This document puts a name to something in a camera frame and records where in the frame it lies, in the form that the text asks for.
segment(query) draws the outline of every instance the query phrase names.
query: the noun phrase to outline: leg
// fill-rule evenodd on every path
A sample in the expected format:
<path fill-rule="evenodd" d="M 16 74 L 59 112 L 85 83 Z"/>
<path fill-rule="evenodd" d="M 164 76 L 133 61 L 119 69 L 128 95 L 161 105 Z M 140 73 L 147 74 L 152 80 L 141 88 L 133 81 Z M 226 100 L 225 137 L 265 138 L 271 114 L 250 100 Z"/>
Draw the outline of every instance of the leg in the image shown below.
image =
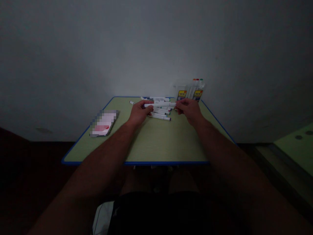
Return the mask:
<path fill-rule="evenodd" d="M 173 172 L 169 193 L 177 193 L 183 191 L 199 192 L 191 174 L 185 169 L 177 169 Z"/>
<path fill-rule="evenodd" d="M 149 178 L 143 169 L 132 169 L 128 173 L 120 196 L 130 192 L 151 192 Z"/>

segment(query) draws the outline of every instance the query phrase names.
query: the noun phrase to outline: left hand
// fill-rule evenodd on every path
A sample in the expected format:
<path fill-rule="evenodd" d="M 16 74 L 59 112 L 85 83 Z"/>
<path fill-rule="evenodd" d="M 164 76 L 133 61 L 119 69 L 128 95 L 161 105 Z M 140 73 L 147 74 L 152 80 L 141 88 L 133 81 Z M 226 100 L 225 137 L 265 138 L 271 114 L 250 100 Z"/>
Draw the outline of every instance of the left hand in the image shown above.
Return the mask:
<path fill-rule="evenodd" d="M 147 103 L 154 103 L 154 102 L 142 100 L 133 105 L 133 108 L 130 113 L 130 117 L 127 121 L 130 125 L 134 125 L 135 127 L 138 127 L 146 119 L 147 115 L 151 115 L 150 112 L 153 111 L 153 106 L 149 105 L 148 107 L 144 108 L 143 105 Z"/>

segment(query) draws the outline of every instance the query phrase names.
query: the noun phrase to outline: green surface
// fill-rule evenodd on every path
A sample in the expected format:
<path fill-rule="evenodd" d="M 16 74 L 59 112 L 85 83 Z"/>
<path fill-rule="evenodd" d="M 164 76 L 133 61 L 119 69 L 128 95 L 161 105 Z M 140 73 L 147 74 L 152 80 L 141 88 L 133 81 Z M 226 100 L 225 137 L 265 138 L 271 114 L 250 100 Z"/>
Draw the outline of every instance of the green surface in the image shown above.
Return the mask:
<path fill-rule="evenodd" d="M 305 134 L 307 131 L 313 131 L 313 123 L 275 141 L 274 144 L 313 176 L 313 135 Z M 298 140 L 295 138 L 297 135 L 303 138 Z"/>
<path fill-rule="evenodd" d="M 65 157 L 64 162 L 83 161 L 95 148 L 112 136 L 128 120 L 132 109 L 130 100 L 138 102 L 140 98 L 114 97 L 105 108 L 106 110 L 116 109 L 120 112 L 110 135 L 92 138 L 89 136 L 89 128 Z M 203 116 L 230 139 L 201 101 L 199 106 Z M 169 117 L 171 117 L 171 121 L 146 118 L 132 141 L 127 162 L 207 161 L 197 133 L 188 123 L 186 117 L 178 115 L 176 111 L 172 111 Z"/>

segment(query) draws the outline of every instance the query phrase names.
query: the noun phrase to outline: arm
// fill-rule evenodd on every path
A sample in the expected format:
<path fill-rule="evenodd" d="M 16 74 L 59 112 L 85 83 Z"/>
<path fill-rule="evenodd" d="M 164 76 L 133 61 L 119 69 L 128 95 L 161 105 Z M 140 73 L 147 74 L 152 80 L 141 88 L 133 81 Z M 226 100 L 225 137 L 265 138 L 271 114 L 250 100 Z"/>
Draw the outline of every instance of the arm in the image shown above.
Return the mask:
<path fill-rule="evenodd" d="M 103 190 L 123 164 L 135 131 L 153 106 L 136 103 L 129 120 L 77 168 L 29 234 L 90 234 Z"/>
<path fill-rule="evenodd" d="M 196 101 L 183 99 L 176 106 L 197 131 L 211 166 L 237 194 L 244 220 L 254 233 L 312 233 L 310 224 L 271 185 L 255 162 L 203 117 Z"/>

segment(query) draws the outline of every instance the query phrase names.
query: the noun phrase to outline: marker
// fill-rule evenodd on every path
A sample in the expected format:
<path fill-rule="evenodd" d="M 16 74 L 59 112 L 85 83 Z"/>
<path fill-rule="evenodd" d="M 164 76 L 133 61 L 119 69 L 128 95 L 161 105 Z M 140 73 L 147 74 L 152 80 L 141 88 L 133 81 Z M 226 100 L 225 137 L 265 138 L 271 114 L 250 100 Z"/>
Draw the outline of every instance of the marker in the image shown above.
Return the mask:
<path fill-rule="evenodd" d="M 157 108 L 157 107 L 154 107 L 154 108 L 153 108 L 153 111 L 156 112 L 156 113 L 170 114 L 170 112 L 167 111 L 166 109 L 160 109 L 160 108 Z"/>
<path fill-rule="evenodd" d="M 154 110 L 154 109 L 153 109 L 153 111 L 151 111 L 151 112 L 152 112 L 152 113 L 156 113 L 156 114 L 160 114 L 160 115 L 162 115 L 162 116 L 166 116 L 166 117 L 167 117 L 167 115 L 166 115 L 165 112 L 156 111 L 156 110 Z"/>
<path fill-rule="evenodd" d="M 170 120 L 171 120 L 170 117 L 163 117 L 163 116 L 161 116 L 161 115 L 156 115 L 156 114 L 153 114 L 153 113 L 151 113 L 151 114 L 152 114 L 152 115 L 151 115 L 151 116 L 148 116 L 148 117 L 163 119 L 163 120 L 167 120 L 167 121 L 170 121 Z"/>
<path fill-rule="evenodd" d="M 154 103 L 154 104 L 144 104 L 144 107 L 148 107 L 149 105 L 152 105 L 153 107 L 162 107 L 162 106 L 167 106 L 167 107 L 175 107 L 176 103 L 171 103 L 171 102 L 162 102 L 162 103 Z"/>
<path fill-rule="evenodd" d="M 154 100 L 154 101 L 166 101 L 166 102 L 170 102 L 169 98 L 165 98 L 165 97 L 147 97 L 150 100 Z"/>
<path fill-rule="evenodd" d="M 168 109 L 168 111 L 171 111 L 172 110 L 172 107 L 160 107 L 161 109 Z"/>

